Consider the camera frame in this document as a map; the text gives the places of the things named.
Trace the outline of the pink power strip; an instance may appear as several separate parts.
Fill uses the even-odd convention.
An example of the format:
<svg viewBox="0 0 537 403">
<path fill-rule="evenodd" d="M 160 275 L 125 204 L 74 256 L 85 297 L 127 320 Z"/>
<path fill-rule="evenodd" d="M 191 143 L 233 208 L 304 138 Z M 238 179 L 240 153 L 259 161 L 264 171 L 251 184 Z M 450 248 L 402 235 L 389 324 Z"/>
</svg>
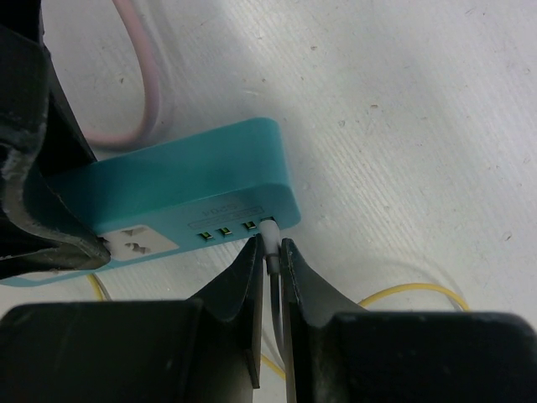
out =
<svg viewBox="0 0 537 403">
<path fill-rule="evenodd" d="M 124 27 L 138 66 L 139 101 L 135 123 L 121 133 L 84 130 L 91 146 L 104 149 L 128 149 L 141 144 L 157 128 L 160 115 L 160 73 L 152 39 L 144 27 L 133 1 L 112 1 Z"/>
</svg>

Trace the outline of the teal power strip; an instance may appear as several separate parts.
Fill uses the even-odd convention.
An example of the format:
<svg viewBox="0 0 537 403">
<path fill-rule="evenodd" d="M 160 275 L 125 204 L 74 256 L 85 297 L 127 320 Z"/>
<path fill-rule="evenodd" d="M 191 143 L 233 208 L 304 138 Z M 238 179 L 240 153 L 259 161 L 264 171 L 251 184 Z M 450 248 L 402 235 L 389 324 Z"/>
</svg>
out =
<svg viewBox="0 0 537 403">
<path fill-rule="evenodd" d="M 108 269 L 300 221 L 279 125 L 252 118 L 53 175 L 49 188 L 102 239 Z"/>
</svg>

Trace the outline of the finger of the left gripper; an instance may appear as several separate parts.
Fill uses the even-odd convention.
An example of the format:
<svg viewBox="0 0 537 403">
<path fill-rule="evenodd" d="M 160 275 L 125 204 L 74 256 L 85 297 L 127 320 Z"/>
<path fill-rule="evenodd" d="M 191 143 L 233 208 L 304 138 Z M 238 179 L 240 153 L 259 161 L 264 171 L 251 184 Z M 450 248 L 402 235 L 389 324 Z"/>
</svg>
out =
<svg viewBox="0 0 537 403">
<path fill-rule="evenodd" d="M 1 3 L 1 277 L 93 270 L 104 243 L 47 180 L 95 162 L 44 44 L 39 1 Z"/>
</svg>

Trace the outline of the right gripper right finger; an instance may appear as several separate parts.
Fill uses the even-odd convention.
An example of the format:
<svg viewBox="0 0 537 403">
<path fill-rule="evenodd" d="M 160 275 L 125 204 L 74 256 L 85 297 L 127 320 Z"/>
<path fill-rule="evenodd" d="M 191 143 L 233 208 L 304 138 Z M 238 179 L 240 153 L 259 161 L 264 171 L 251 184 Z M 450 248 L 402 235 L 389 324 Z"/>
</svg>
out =
<svg viewBox="0 0 537 403">
<path fill-rule="evenodd" d="M 282 242 L 290 402 L 533 402 L 536 333 L 491 311 L 368 311 Z"/>
</svg>

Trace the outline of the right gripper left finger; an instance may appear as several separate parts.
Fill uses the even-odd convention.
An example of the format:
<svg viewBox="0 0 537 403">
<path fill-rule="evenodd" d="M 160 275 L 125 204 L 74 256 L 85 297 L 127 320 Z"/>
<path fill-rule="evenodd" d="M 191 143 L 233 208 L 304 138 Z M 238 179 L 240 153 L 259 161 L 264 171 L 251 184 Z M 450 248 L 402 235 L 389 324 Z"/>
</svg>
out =
<svg viewBox="0 0 537 403">
<path fill-rule="evenodd" d="M 180 301 L 16 306 L 4 402 L 249 402 L 260 384 L 263 242 Z"/>
</svg>

